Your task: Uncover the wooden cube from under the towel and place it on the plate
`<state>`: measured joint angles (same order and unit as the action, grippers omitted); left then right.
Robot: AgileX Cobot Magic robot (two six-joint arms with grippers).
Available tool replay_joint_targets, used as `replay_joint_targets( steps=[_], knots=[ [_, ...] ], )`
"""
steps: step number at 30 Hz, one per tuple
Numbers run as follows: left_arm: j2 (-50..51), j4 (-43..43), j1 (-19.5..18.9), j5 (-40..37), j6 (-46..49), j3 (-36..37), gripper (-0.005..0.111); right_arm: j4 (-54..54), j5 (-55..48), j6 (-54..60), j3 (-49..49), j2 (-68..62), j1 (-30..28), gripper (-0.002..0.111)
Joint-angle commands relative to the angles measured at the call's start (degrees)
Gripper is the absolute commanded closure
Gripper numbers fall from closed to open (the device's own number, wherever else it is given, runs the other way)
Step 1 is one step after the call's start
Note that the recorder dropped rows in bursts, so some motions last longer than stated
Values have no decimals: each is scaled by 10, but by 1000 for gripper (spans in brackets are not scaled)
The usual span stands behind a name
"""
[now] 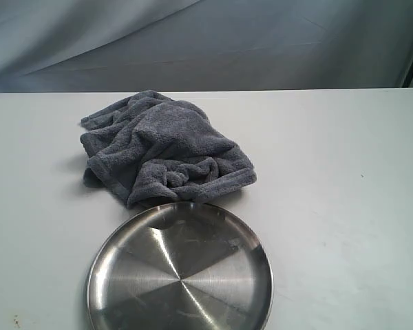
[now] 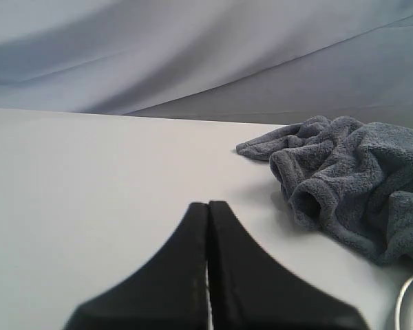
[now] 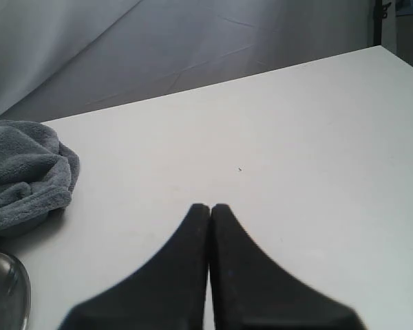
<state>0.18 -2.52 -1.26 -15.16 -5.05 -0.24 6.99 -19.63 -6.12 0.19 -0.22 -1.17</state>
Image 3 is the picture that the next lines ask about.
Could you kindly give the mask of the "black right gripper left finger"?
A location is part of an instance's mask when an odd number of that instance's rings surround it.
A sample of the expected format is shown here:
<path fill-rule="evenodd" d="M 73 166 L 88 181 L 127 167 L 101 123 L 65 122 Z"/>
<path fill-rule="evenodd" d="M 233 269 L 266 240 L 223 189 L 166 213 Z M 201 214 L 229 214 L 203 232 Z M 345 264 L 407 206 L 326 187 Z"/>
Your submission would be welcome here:
<path fill-rule="evenodd" d="M 193 204 L 164 246 L 136 272 L 73 307 L 61 329 L 203 329 L 209 207 Z"/>

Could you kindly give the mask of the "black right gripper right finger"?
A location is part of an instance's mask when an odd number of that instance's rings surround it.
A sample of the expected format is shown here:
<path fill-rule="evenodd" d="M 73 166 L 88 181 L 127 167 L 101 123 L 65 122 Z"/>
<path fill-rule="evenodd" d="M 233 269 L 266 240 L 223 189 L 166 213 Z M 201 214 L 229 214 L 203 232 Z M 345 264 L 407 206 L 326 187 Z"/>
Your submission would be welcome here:
<path fill-rule="evenodd" d="M 276 264 L 226 204 L 211 211 L 210 281 L 216 329 L 364 329 L 353 309 Z"/>

